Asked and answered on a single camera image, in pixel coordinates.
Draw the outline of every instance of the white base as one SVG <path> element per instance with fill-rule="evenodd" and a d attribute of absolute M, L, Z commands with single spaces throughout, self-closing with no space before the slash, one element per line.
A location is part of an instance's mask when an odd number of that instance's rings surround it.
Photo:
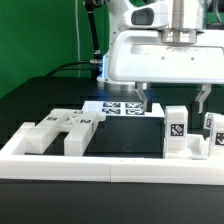
<path fill-rule="evenodd" d="M 26 123 L 1 150 L 0 178 L 224 185 L 222 160 L 24 155 L 23 142 L 32 128 Z"/>

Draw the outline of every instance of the black panel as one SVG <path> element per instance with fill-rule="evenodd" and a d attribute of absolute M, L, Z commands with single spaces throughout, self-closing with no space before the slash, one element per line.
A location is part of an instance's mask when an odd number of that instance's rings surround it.
<path fill-rule="evenodd" d="M 133 12 L 131 22 L 133 25 L 150 26 L 154 21 L 152 9 L 142 9 Z"/>
<path fill-rule="evenodd" d="M 223 187 L 0 182 L 1 224 L 219 224 Z"/>

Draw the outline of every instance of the black surface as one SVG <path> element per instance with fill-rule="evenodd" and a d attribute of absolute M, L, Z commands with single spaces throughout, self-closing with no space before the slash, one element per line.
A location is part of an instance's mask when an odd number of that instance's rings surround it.
<path fill-rule="evenodd" d="M 152 90 L 154 102 L 160 102 L 163 107 L 186 105 L 189 110 L 188 132 L 202 133 L 204 113 L 191 113 L 191 102 L 197 95 L 196 86 L 153 85 Z M 204 104 L 205 111 L 223 113 L 223 93 L 224 89 L 215 86 Z M 23 122 L 39 122 L 54 108 L 81 109 L 85 100 L 136 102 L 138 97 L 135 93 L 121 94 L 96 88 L 95 83 L 88 79 L 31 79 L 0 100 L 1 146 Z M 107 118 L 85 156 L 141 154 L 160 157 L 162 128 L 162 119 Z M 111 139 L 114 140 L 110 145 L 108 141 Z M 148 141 L 154 146 L 145 147 L 144 142 Z M 63 153 L 59 148 L 53 147 L 48 153 Z M 224 222 L 223 207 L 223 186 L 0 180 L 1 224 L 214 224 Z"/>

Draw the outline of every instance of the cable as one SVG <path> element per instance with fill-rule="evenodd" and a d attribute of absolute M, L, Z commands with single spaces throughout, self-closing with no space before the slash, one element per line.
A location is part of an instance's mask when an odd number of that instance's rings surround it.
<path fill-rule="evenodd" d="M 148 5 L 150 3 L 149 0 L 143 0 L 143 2 L 145 3 L 145 5 Z"/>
<path fill-rule="evenodd" d="M 208 7 L 211 5 L 211 3 L 212 3 L 212 0 L 207 1 Z"/>
<path fill-rule="evenodd" d="M 78 61 L 81 61 L 80 53 L 80 33 L 79 33 L 79 0 L 75 1 L 75 26 L 76 26 L 76 36 L 77 36 L 77 54 Z"/>
<path fill-rule="evenodd" d="M 95 5 L 93 4 L 93 0 L 85 0 L 85 8 L 89 19 L 89 26 L 92 36 L 93 49 L 94 49 L 94 59 L 102 59 L 102 54 L 100 52 L 99 40 L 96 30 L 96 23 L 93 11 L 95 9 Z"/>
<path fill-rule="evenodd" d="M 218 23 L 222 23 L 222 19 L 219 14 L 218 4 L 219 4 L 219 0 L 213 1 L 213 13 L 215 14 L 215 18 L 217 19 Z"/>
<path fill-rule="evenodd" d="M 48 77 L 52 77 L 54 75 L 54 73 L 58 72 L 59 70 L 62 70 L 64 68 L 67 68 L 69 66 L 74 66 L 74 65 L 83 65 L 83 64 L 90 64 L 89 61 L 80 61 L 80 62 L 71 62 L 71 63 L 67 63 L 64 65 L 59 66 L 58 68 L 54 69 L 53 71 L 49 72 L 46 74 L 46 76 Z"/>
<path fill-rule="evenodd" d="M 62 69 L 58 69 L 58 70 L 54 71 L 54 73 L 52 73 L 48 77 L 53 77 L 53 75 L 55 73 L 60 72 L 60 71 L 93 71 L 95 69 L 97 70 L 98 68 L 97 67 L 95 67 L 95 68 L 62 68 Z"/>

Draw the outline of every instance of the green wall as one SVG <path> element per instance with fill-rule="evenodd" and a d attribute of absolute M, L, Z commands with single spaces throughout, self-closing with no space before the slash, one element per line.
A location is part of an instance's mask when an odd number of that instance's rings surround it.
<path fill-rule="evenodd" d="M 131 2 L 143 5 L 142 0 Z M 81 60 L 88 60 L 93 54 L 90 29 L 83 1 L 78 4 Z M 100 48 L 106 52 L 106 7 L 96 10 L 95 16 Z M 31 77 L 43 76 L 64 63 L 77 61 L 75 22 L 75 0 L 1 0 L 0 97 Z M 89 77 L 88 72 L 58 75 Z"/>

